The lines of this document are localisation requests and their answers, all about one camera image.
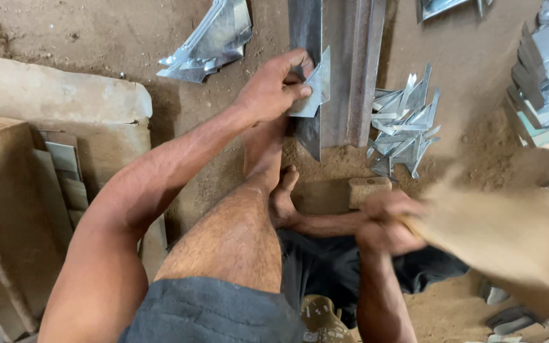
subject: sandy ground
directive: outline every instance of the sandy ground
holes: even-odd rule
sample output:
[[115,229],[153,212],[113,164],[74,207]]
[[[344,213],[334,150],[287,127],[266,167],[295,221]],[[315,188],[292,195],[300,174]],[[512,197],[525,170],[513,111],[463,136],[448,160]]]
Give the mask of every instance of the sandy ground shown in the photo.
[[[254,37],[246,58],[200,85],[157,77],[157,61],[186,40],[210,0],[0,0],[0,57],[110,77],[124,73],[142,83],[152,96],[156,146],[217,114],[261,63],[287,51],[287,2],[248,3]],[[421,179],[396,168],[398,186],[419,195],[453,163],[466,168],[462,184],[485,191],[536,187],[549,179],[549,152],[520,149],[499,106],[511,82],[522,23],[533,20],[540,0],[497,0],[484,19],[465,4],[423,25],[416,24],[414,1],[388,4],[378,86],[400,89],[409,73],[422,77],[430,62],[429,99],[436,85],[442,90],[436,115],[442,140],[419,167]],[[347,211],[346,180],[372,176],[365,151],[327,149],[319,164],[289,139],[284,164],[296,164],[301,174],[293,194],[297,206],[315,214]],[[182,191],[166,214],[171,240],[241,182],[242,154],[236,139]],[[500,308],[475,296],[477,278],[454,279],[408,297],[421,342],[486,339],[481,323]],[[528,334],[534,336],[529,341],[540,342],[549,332],[531,328]]]

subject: gray shorts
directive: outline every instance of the gray shorts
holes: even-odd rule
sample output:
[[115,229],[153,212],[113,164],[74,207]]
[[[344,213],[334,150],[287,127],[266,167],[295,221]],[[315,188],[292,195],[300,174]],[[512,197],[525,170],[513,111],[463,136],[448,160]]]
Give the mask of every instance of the gray shorts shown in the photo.
[[302,342],[306,327],[285,295],[212,278],[160,280],[119,343]]

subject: hand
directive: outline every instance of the hand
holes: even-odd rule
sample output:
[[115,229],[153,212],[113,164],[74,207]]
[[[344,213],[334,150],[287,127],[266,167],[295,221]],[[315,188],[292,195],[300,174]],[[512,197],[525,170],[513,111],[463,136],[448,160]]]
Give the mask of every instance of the hand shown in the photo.
[[293,66],[301,66],[305,78],[315,69],[309,54],[302,48],[275,57],[247,82],[234,105],[254,115],[255,123],[277,119],[294,100],[312,93],[310,86],[301,84],[297,74],[290,73]]
[[423,206],[402,191],[377,192],[368,197],[363,208],[371,219],[355,235],[363,253],[401,255],[422,249],[425,242],[416,237],[395,215],[423,214]]

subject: leg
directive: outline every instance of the leg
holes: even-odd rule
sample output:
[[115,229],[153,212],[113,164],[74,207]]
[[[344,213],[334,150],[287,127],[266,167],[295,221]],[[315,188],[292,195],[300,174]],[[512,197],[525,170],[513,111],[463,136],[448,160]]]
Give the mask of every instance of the leg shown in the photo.
[[268,213],[279,183],[287,119],[262,123],[243,135],[246,181],[211,209],[168,255],[159,279],[211,277],[279,293],[281,248]]

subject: man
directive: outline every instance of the man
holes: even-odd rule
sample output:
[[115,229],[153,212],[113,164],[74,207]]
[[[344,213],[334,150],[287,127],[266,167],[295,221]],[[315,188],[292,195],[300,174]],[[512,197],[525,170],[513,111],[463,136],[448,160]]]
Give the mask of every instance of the man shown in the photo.
[[[362,337],[416,341],[391,255],[424,244],[390,216],[419,215],[422,206],[402,192],[384,192],[370,198],[364,212],[307,217],[289,200],[298,179],[295,169],[287,168],[279,183],[283,113],[312,91],[293,83],[299,80],[290,73],[295,66],[304,77],[314,69],[301,49],[272,59],[222,113],[141,156],[105,185],[73,236],[40,342],[301,341],[304,326],[294,310],[299,304],[281,293],[282,282],[283,291],[294,285],[285,284],[273,224],[315,236],[355,235],[361,251]],[[137,242],[238,135],[245,146],[245,183],[181,238],[148,290]],[[301,301],[303,295],[295,297]]]

